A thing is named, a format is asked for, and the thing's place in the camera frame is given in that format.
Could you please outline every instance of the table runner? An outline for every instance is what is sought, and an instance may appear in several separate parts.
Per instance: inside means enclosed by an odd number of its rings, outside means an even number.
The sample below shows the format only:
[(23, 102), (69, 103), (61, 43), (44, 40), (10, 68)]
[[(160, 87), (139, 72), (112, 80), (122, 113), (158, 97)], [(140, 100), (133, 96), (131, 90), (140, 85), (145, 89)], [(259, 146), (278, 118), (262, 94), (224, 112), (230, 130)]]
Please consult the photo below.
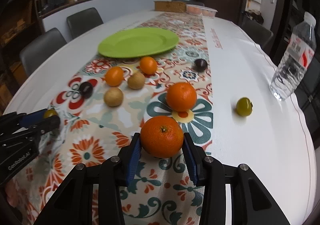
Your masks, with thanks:
[[(76, 164), (97, 165), (118, 154), (121, 147), (130, 143), (131, 136), (153, 116), (174, 118), (184, 132), (191, 134), (196, 144), (211, 154), (210, 68), (203, 73), (192, 68), (195, 59), (209, 62), (201, 17), (163, 13), (138, 27), (169, 29), (179, 36), (180, 42), (173, 50), (154, 56), (158, 63), (157, 72), (146, 76), (142, 90), (129, 89), (126, 82), (139, 70), (139, 59), (115, 60), (96, 55), (52, 99), (49, 108), (54, 108), (60, 116), (60, 133), (49, 133), (41, 138), (40, 155), (15, 179), (25, 224), (35, 221), (39, 211)], [(119, 86), (124, 101), (117, 108), (109, 108), (103, 102), (109, 86), (102, 78), (115, 65), (124, 70), (125, 81)], [(84, 81), (94, 86), (93, 95), (88, 100), (82, 99), (77, 91)], [(195, 107), (184, 114), (172, 111), (165, 102), (168, 87), (176, 82), (189, 82), (197, 91)], [(193, 186), (189, 180), (182, 151), (168, 159), (157, 159), (142, 150), (134, 180), (127, 188), (120, 189), (125, 222), (146, 225), (198, 223), (203, 192), (204, 188)], [(98, 224), (98, 218), (98, 186), (95, 186), (93, 224)]]

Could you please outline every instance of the orange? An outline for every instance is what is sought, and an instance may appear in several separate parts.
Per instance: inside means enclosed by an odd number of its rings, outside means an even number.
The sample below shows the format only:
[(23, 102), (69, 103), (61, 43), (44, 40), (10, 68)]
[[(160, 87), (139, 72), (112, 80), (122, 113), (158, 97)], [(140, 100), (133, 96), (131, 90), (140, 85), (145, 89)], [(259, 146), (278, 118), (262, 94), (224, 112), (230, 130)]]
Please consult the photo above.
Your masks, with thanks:
[(140, 141), (143, 149), (152, 156), (168, 158), (182, 147), (183, 131), (173, 118), (152, 117), (142, 126)]
[(122, 68), (118, 66), (112, 67), (104, 75), (104, 80), (111, 87), (119, 86), (123, 80), (123, 74)]
[(157, 62), (152, 57), (143, 57), (140, 60), (140, 69), (143, 73), (153, 75), (158, 68)]
[(178, 82), (169, 87), (166, 99), (174, 111), (185, 112), (196, 104), (197, 92), (191, 84)]

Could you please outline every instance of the water bottle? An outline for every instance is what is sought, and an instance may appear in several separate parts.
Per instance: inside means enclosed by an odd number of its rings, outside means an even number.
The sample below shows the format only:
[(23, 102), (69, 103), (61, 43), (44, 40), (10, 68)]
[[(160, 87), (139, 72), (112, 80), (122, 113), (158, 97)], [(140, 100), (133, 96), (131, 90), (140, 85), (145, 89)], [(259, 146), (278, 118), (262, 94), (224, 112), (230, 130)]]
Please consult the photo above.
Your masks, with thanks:
[(315, 25), (316, 19), (305, 12), (304, 21), (292, 30), (290, 42), (270, 84), (270, 91), (280, 101), (295, 91), (315, 54)]

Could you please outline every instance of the white tablecloth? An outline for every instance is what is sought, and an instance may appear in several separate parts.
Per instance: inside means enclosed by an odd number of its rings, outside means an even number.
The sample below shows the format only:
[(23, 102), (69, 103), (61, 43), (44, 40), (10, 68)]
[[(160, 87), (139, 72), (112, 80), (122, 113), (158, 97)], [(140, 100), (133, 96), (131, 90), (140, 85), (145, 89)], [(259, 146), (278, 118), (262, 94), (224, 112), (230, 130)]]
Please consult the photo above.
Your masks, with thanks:
[[(134, 28), (161, 12), (142, 11), (88, 31), (47, 59), (23, 84), (5, 113), (46, 108), (66, 81), (89, 61), (97, 44), (124, 28)], [(238, 26), (203, 18), (212, 77), (213, 154), (223, 164), (248, 164), (277, 201), (291, 225), (310, 214), (316, 192), (313, 143), (293, 94), (277, 101), (269, 91), (275, 72), (270, 58)], [(236, 101), (249, 97), (253, 112), (241, 118)], [(231, 224), (230, 192), (226, 224)]]

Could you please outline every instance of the green plate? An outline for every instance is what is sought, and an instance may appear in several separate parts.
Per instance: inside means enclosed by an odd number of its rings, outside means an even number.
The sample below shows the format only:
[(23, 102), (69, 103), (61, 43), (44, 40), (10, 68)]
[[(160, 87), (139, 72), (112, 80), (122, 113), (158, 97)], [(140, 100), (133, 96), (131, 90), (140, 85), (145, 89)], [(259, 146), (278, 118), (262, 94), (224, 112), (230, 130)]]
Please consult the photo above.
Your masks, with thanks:
[(135, 28), (117, 32), (104, 39), (98, 52), (111, 58), (135, 58), (153, 55), (174, 48), (179, 37), (160, 28)]

